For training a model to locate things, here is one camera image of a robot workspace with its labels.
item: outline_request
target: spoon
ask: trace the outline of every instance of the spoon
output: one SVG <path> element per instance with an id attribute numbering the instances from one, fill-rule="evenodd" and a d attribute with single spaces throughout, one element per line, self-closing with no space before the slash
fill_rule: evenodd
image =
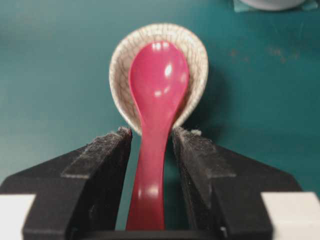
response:
<path id="1" fill-rule="evenodd" d="M 185 95 L 189 69 L 172 43 L 146 45 L 134 58 L 129 86 L 142 129 L 127 230 L 164 230 L 164 156 L 169 132 Z"/>

